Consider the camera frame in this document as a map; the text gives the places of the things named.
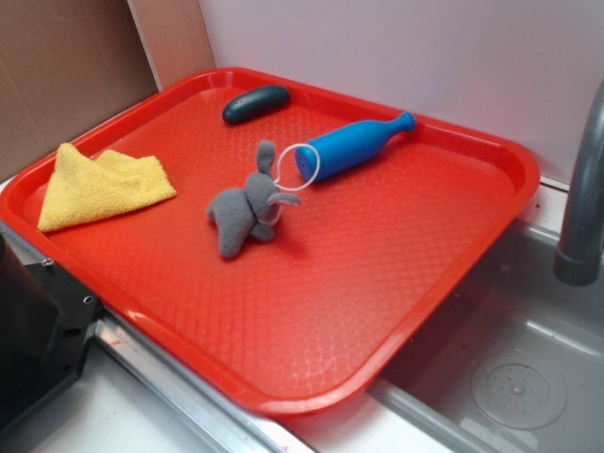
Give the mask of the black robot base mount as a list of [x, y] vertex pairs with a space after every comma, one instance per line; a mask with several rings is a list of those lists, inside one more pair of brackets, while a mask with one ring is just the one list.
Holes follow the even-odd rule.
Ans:
[[82, 375], [95, 293], [57, 263], [22, 263], [1, 240], [1, 436]]

